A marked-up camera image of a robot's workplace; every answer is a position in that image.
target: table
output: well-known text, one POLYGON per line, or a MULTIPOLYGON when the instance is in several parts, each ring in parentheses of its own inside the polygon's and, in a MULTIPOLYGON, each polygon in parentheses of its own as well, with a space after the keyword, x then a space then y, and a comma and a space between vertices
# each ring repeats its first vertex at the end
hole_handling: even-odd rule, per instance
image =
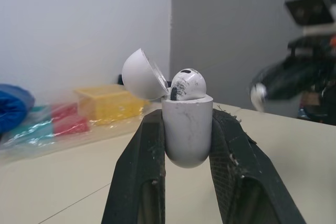
MULTIPOLYGON (((231 114, 239 110, 218 105, 231 114)), ((0 223, 100 223, 114 167, 132 135, 1 166, 0 223)), ((167 161, 166 172, 167 223, 204 223, 207 218, 220 223, 208 161, 190 170, 167 161), (194 185, 185 188, 180 183, 185 179, 195 180, 194 185), (184 214, 178 215, 181 206, 184 214)))
POLYGON ((251 110, 236 115, 272 160, 305 221, 336 223, 336 127, 251 110))

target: blue fabric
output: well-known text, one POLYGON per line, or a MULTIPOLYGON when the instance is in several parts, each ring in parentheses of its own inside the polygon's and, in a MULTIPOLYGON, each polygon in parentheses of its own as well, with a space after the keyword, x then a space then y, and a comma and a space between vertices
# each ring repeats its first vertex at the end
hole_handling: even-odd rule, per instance
POLYGON ((0 134, 21 124, 34 103, 35 99, 28 91, 0 84, 0 134))

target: yellow box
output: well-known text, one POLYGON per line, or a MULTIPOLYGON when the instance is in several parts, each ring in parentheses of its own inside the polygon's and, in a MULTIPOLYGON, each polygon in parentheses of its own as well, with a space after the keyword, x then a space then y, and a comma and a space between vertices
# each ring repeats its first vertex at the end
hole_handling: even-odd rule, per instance
POLYGON ((148 101, 133 96, 122 85, 77 89, 79 113, 97 125, 140 115, 148 101))

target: white earbud charging case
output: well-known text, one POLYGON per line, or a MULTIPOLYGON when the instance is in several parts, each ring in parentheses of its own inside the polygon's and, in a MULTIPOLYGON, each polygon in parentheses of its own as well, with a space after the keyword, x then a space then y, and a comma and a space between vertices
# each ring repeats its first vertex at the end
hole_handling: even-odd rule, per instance
POLYGON ((125 62, 122 79, 135 96, 162 98, 165 151, 177 166, 193 168, 209 155, 212 131, 212 97, 187 101, 170 100, 167 82, 155 63, 139 49, 125 62))

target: dirty earbud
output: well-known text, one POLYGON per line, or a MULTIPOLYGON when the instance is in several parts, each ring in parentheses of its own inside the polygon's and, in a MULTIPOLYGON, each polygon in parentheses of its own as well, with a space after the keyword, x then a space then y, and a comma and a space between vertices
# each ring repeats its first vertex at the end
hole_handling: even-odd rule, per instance
POLYGON ((189 101, 206 96, 206 83, 203 76, 192 68, 183 69, 172 80, 172 101, 189 101))

